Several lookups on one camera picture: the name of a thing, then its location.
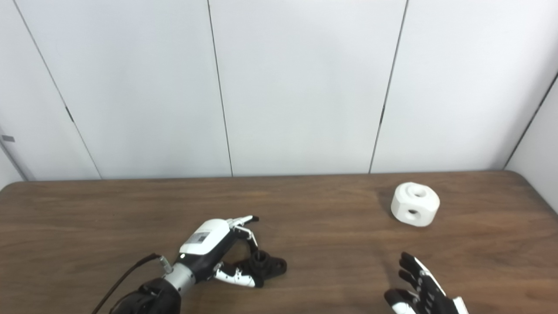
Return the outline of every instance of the robotic finger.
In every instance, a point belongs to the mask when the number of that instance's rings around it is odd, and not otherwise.
[[[282,275],[286,271],[287,262],[284,259],[257,250],[248,259],[239,261],[235,265],[221,262],[214,278],[239,286],[261,288],[266,280]]]

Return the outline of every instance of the robotic hand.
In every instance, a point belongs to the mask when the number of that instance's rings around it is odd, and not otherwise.
[[[213,278],[240,286],[263,287],[265,280],[284,274],[287,263],[258,248],[254,233],[244,227],[258,220],[256,216],[207,220],[180,247],[174,265],[171,266],[164,256],[156,254],[142,259],[113,286],[93,314],[133,269],[155,258],[159,258],[166,274],[122,297],[110,313],[179,314],[181,298],[186,291]],[[239,239],[248,242],[250,258],[234,265],[223,262],[223,256]]]
[[[414,256],[403,252],[399,277],[410,283],[416,293],[390,289],[384,297],[396,314],[468,314],[461,297],[450,299],[430,271]]]

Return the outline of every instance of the white robotic hand cover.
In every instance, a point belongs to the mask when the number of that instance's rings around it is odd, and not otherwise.
[[[230,232],[224,219],[211,219],[204,222],[180,247],[180,254],[205,255],[221,242]]]
[[[469,314],[461,297],[450,299],[430,271],[414,256],[403,252],[399,277],[415,289],[390,289],[384,297],[396,314]]]

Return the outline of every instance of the white wall panel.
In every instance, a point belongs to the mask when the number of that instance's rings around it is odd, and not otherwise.
[[[0,133],[29,180],[99,178],[11,0],[0,0]]]
[[[404,0],[210,0],[234,175],[366,173]]]
[[[103,178],[230,176],[205,0],[17,0]]]
[[[0,191],[10,183],[21,181],[22,178],[0,147]]]
[[[409,2],[372,172],[502,169],[558,70],[555,0]]]
[[[527,129],[507,170],[523,175],[558,212],[558,83]]]

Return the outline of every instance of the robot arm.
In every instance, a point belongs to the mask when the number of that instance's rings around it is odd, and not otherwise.
[[[110,312],[178,314],[181,297],[197,283],[215,278],[239,286],[260,288],[265,280],[284,274],[287,270],[285,260],[259,250],[254,233],[244,227],[258,220],[251,215],[207,220],[182,244],[174,265],[160,257],[165,275],[124,296]],[[248,243],[250,258],[234,265],[223,262],[223,256],[237,240]]]

